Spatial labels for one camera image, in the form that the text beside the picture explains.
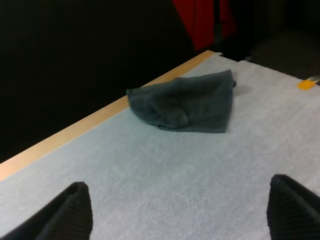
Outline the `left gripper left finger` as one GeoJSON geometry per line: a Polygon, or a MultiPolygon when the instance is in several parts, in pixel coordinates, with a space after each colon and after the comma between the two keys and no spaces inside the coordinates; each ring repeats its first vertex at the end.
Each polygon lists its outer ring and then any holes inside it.
{"type": "Polygon", "coordinates": [[[89,187],[74,182],[2,240],[89,240],[93,212],[89,187]]]}

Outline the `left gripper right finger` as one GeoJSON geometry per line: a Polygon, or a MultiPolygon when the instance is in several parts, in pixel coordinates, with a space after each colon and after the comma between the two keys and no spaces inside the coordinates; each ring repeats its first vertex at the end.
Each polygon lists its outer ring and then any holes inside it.
{"type": "Polygon", "coordinates": [[[288,175],[275,174],[266,218],[272,240],[318,240],[320,197],[288,175]]]}

